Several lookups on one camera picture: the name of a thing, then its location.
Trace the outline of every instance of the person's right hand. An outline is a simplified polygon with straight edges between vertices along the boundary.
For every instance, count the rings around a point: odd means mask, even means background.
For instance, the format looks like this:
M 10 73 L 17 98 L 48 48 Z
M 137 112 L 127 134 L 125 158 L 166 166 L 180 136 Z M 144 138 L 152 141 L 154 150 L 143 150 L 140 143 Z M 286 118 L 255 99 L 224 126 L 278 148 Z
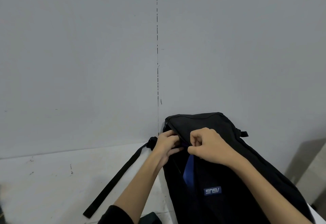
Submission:
M 212 163 L 232 166 L 241 159 L 241 155 L 228 145 L 214 130 L 202 128 L 190 132 L 188 153 Z

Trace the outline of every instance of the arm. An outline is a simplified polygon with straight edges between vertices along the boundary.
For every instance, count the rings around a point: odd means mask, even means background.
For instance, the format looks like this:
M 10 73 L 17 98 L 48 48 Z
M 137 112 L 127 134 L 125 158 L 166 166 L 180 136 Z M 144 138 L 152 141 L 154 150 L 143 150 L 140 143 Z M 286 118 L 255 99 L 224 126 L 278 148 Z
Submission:
M 271 224 L 311 224 L 242 155 L 231 148 L 213 129 L 190 133 L 192 155 L 231 168 L 248 187 Z
M 123 209 L 134 223 L 138 223 L 141 217 L 158 172 L 167 163 L 170 155 L 183 149 L 174 148 L 177 145 L 179 145 L 179 137 L 173 136 L 173 131 L 161 133 L 153 152 L 115 201 L 114 205 Z

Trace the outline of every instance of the person's left arm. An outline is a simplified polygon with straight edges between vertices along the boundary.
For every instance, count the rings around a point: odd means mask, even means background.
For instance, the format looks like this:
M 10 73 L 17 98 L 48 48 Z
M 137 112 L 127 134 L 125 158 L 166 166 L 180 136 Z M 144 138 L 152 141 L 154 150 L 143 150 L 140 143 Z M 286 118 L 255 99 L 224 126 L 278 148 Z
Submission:
M 152 153 L 113 204 L 124 210 L 134 223 L 138 223 L 141 217 L 158 172 L 167 163 L 170 155 L 183 149 L 174 148 L 179 144 L 179 137 L 172 130 L 161 133 Z

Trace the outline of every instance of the logo patch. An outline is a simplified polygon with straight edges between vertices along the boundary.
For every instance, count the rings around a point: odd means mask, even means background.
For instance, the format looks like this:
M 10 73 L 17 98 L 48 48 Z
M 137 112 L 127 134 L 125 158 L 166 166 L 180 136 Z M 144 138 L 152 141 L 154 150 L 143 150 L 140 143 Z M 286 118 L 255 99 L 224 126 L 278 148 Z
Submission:
M 204 196 L 208 196 L 212 194 L 220 194 L 220 193 L 222 193 L 222 188 L 220 186 L 204 189 Z

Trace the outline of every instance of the backpack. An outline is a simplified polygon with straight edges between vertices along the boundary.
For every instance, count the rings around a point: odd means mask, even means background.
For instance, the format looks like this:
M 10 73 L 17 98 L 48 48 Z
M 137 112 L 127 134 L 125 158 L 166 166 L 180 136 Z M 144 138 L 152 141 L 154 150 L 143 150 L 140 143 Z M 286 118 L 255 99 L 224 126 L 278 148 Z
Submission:
M 173 130 L 185 148 L 191 146 L 190 132 L 214 129 L 235 151 L 244 156 L 296 209 L 314 222 L 303 196 L 282 173 L 247 145 L 240 131 L 222 113 L 173 115 L 165 119 L 163 132 Z M 96 211 L 125 171 L 139 157 L 143 147 L 153 150 L 157 138 L 152 137 L 139 148 L 116 176 L 84 212 L 88 218 Z M 175 214 L 179 224 L 270 223 L 242 180 L 228 167 L 214 164 L 187 150 L 173 154 L 163 167 Z

